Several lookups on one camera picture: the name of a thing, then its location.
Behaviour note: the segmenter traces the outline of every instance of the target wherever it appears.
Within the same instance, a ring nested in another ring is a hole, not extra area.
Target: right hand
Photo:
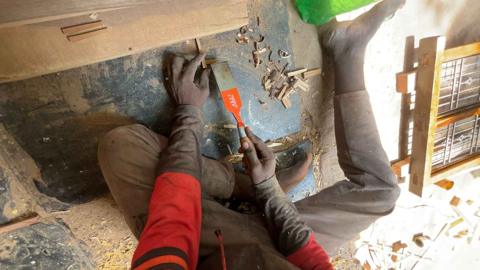
[[[239,148],[239,153],[243,154],[242,167],[250,176],[252,184],[260,184],[275,175],[275,154],[259,137],[253,134],[249,127],[245,128],[245,133],[257,151],[255,152],[247,142],[242,144]]]
[[[205,53],[197,54],[192,60],[175,56],[172,63],[167,67],[167,86],[173,104],[180,105],[194,105],[202,108],[210,93],[208,87],[209,69],[204,69],[200,75],[198,86],[193,83],[195,71],[205,58]]]

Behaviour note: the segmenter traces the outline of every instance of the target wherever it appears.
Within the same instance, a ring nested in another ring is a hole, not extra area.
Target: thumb
[[[248,159],[250,166],[259,163],[257,153],[253,146],[251,146],[248,142],[243,142],[241,146],[243,148],[243,155]]]
[[[210,69],[206,68],[202,72],[202,75],[200,75],[200,80],[198,82],[198,88],[200,89],[201,92],[207,91],[210,92],[210,88],[208,85],[208,77],[210,76]]]

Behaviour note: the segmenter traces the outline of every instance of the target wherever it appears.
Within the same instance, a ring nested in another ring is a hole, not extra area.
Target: green plastic bag
[[[311,25],[324,24],[333,17],[347,13],[378,0],[298,0],[297,9],[304,22]]]

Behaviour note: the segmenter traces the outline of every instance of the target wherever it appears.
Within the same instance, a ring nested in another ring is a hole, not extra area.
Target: red sleeve
[[[162,264],[162,269],[195,270],[201,222],[198,180],[179,172],[157,177],[132,269],[145,270]]]
[[[287,256],[287,261],[302,270],[333,270],[330,258],[315,241],[314,234],[310,234],[310,240],[304,246]]]

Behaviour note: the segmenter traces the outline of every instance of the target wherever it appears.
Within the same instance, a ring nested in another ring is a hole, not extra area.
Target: grey trousers
[[[368,93],[335,96],[334,109],[338,163],[348,180],[295,202],[298,212],[313,229],[315,240],[331,257],[345,242],[391,213],[400,194],[380,143]],[[166,145],[166,137],[137,124],[110,131],[98,146],[102,173],[137,238],[148,217],[155,169]],[[282,257],[268,235],[262,214],[241,214],[210,197],[228,198],[232,194],[232,164],[205,157],[202,162],[199,256],[209,256],[218,249],[214,232],[220,229],[224,245],[262,244]]]

